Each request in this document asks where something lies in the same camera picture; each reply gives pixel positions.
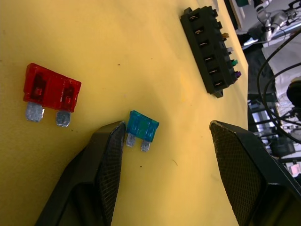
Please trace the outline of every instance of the green fuse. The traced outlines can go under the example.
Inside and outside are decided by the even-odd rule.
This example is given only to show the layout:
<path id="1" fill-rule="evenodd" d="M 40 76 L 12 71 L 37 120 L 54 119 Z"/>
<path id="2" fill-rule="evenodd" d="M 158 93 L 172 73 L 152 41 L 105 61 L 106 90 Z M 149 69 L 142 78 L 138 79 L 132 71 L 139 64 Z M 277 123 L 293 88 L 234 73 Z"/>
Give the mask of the green fuse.
<path id="1" fill-rule="evenodd" d="M 236 65 L 238 65 L 238 60 L 231 60 L 231 62 L 232 62 L 232 66 L 233 67 L 236 66 Z"/>
<path id="2" fill-rule="evenodd" d="M 148 151 L 158 126 L 159 122 L 150 119 L 137 111 L 131 111 L 127 125 L 127 146 L 133 147 L 136 142 L 135 138 L 137 137 L 143 140 L 141 150 L 143 152 Z"/>

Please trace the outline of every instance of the black cable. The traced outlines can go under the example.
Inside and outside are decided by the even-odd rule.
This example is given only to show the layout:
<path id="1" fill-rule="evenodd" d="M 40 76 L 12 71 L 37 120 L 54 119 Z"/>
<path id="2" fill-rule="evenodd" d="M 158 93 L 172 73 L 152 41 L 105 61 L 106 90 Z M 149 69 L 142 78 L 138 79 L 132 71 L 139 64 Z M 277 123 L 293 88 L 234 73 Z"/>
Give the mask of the black cable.
<path id="1" fill-rule="evenodd" d="M 272 111 L 269 109 L 269 107 L 268 107 L 268 105 L 267 105 L 267 102 L 266 102 L 266 93 L 267 93 L 267 90 L 268 90 L 268 86 L 271 84 L 271 82 L 272 82 L 277 76 L 281 75 L 282 73 L 284 73 L 284 72 L 286 72 L 286 71 L 288 71 L 288 70 L 291 70 L 291 69 L 293 69 L 293 68 L 295 68 L 295 67 L 298 67 L 298 66 L 301 66 L 301 63 L 292 65 L 292 66 L 290 66 L 290 67 L 288 67 L 288 68 L 286 68 L 286 69 L 280 71 L 279 73 L 275 74 L 275 75 L 268 81 L 268 83 L 267 83 L 267 85 L 265 86 L 264 91 L 263 91 L 263 100 L 262 100 L 262 103 L 263 103 L 263 105 L 264 105 L 264 107 L 265 107 L 265 109 L 266 109 L 266 111 L 267 111 L 267 114 L 268 114 L 269 118 L 273 121 L 273 123 L 274 123 L 274 125 L 277 127 L 277 129 L 278 129 L 283 135 L 285 135 L 285 136 L 287 136 L 288 138 L 290 138 L 291 140 L 293 140 L 293 141 L 295 141 L 295 142 L 301 144 L 301 141 L 300 141 L 300 140 L 298 140 L 298 139 L 294 138 L 293 136 L 289 135 L 288 133 L 286 133 L 286 132 L 280 127 L 280 125 L 278 124 L 278 122 L 276 121 L 276 119 L 273 118 L 272 114 L 270 113 L 270 112 L 272 112 Z"/>
<path id="2" fill-rule="evenodd" d="M 281 30 L 281 31 L 284 33 L 284 38 L 283 38 L 283 41 L 284 41 L 285 38 L 286 38 L 286 32 L 285 32 L 285 30 L 283 30 L 283 29 L 281 29 L 281 28 L 279 28 L 279 30 Z"/>
<path id="3" fill-rule="evenodd" d="M 274 115 L 276 119 L 278 120 L 282 120 L 282 121 L 285 121 L 285 122 L 288 122 L 288 123 L 291 123 L 291 124 L 294 124 L 294 125 L 297 125 L 297 126 L 301 126 L 301 123 L 297 123 L 297 122 L 294 122 L 294 121 L 290 121 L 290 120 L 287 120 L 286 118 L 284 118 L 283 116 L 278 116 L 277 114 L 275 114 L 274 112 L 272 112 L 269 108 L 268 108 L 268 104 L 267 104 L 267 99 L 266 99 L 266 95 L 267 95 L 267 90 L 268 90 L 268 87 L 269 85 L 272 83 L 272 81 L 278 77 L 279 75 L 281 75 L 282 73 L 288 71 L 288 70 L 291 70 L 295 67 L 298 67 L 298 66 L 301 66 L 301 62 L 298 63 L 298 64 L 295 64 L 295 65 L 292 65 L 290 67 L 287 67 L 285 68 L 284 70 L 280 71 L 279 73 L 275 74 L 274 76 L 272 76 L 269 81 L 267 82 L 266 86 L 264 87 L 264 91 L 263 91 L 263 95 L 262 95 L 262 103 L 264 105 L 264 107 L 266 108 L 266 111 L 269 112 L 270 114 Z"/>
<path id="4" fill-rule="evenodd" d="M 291 25 L 291 24 L 293 24 L 293 23 L 295 23 L 295 22 L 298 22 L 299 20 L 300 20 L 300 17 L 301 16 L 296 16 L 295 18 L 294 18 L 294 20 L 292 20 L 291 22 L 289 22 L 288 20 L 287 20 L 287 22 L 286 22 L 286 25 L 288 26 L 288 25 Z"/>
<path id="5" fill-rule="evenodd" d="M 279 52 L 285 45 L 287 45 L 292 39 L 294 39 L 298 34 L 301 33 L 301 29 L 299 29 L 295 34 L 293 34 L 289 39 L 287 39 L 284 43 L 282 43 L 269 57 L 268 59 L 266 59 L 266 61 L 263 63 L 263 65 L 261 66 L 258 75 L 257 75 L 257 79 L 256 79 L 256 83 L 257 83 L 257 90 L 258 90 L 258 94 L 259 94 L 259 99 L 262 102 L 262 95 L 261 95 L 261 91 L 260 91 L 260 75 L 264 69 L 264 67 L 268 64 L 268 62 L 270 61 L 270 59 L 276 55 L 277 52 Z M 276 123 L 276 120 L 273 119 L 273 122 L 275 124 L 275 126 L 278 128 L 278 130 L 284 135 L 287 136 L 288 138 L 290 138 L 291 140 L 301 144 L 301 141 L 295 139 L 294 137 L 292 137 L 291 135 L 289 135 L 288 133 L 286 133 L 278 123 Z"/>

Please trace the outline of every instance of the blue plastic fuse housing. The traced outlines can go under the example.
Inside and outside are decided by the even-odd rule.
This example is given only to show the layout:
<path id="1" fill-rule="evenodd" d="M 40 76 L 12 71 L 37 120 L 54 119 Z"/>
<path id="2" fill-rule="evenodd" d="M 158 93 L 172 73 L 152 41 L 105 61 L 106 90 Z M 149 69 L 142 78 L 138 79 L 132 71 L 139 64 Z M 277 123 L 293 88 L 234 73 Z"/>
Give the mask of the blue plastic fuse housing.
<path id="1" fill-rule="evenodd" d="M 144 152 L 148 151 L 158 126 L 159 122 L 150 119 L 137 111 L 131 111 L 127 125 L 127 146 L 133 147 L 137 137 L 143 140 L 141 150 Z"/>

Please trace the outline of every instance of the fuse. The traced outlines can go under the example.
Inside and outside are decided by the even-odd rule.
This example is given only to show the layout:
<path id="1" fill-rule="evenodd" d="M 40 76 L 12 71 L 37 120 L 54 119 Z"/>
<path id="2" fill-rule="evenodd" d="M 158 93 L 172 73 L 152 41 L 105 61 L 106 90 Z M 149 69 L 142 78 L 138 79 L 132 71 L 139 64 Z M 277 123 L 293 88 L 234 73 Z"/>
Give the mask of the fuse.
<path id="1" fill-rule="evenodd" d="M 26 70 L 24 98 L 28 102 L 27 120 L 39 122 L 44 108 L 58 110 L 56 124 L 67 127 L 77 102 L 81 82 L 67 78 L 47 68 L 29 64 Z"/>
<path id="2" fill-rule="evenodd" d="M 233 52 L 233 48 L 232 47 L 229 47 L 227 48 L 227 52 L 229 53 L 229 55 Z"/>
<path id="3" fill-rule="evenodd" d="M 232 66 L 234 67 L 234 66 L 238 65 L 238 60 L 231 60 L 231 63 L 232 63 Z"/>
<path id="4" fill-rule="evenodd" d="M 239 78 L 241 76 L 241 72 L 240 71 L 235 72 L 235 76 L 236 76 L 236 78 Z"/>
<path id="5" fill-rule="evenodd" d="M 158 126 L 159 122 L 150 119 L 137 111 L 131 111 L 127 125 L 127 146 L 133 147 L 137 137 L 143 140 L 141 150 L 143 152 L 148 151 Z"/>
<path id="6" fill-rule="evenodd" d="M 223 34 L 222 34 L 222 37 L 223 37 L 224 39 L 226 39 L 226 38 L 229 38 L 230 36 L 229 36 L 228 33 L 223 33 Z"/>

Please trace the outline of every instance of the yellow table surface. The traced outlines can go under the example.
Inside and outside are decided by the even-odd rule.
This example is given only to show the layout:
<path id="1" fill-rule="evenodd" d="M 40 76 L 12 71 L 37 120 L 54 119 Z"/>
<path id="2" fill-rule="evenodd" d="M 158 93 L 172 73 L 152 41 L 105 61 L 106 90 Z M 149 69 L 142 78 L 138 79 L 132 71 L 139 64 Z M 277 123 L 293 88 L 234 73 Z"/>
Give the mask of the yellow table surface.
<path id="1" fill-rule="evenodd" d="M 124 148 L 113 226 L 237 225 L 209 123 L 247 127 L 247 62 L 222 0 L 218 20 L 241 78 L 207 94 L 180 23 L 210 0 L 1 0 L 0 225 L 32 226 L 68 162 L 99 127 L 137 110 L 160 126 Z M 27 121 L 26 66 L 82 82 L 71 124 Z"/>

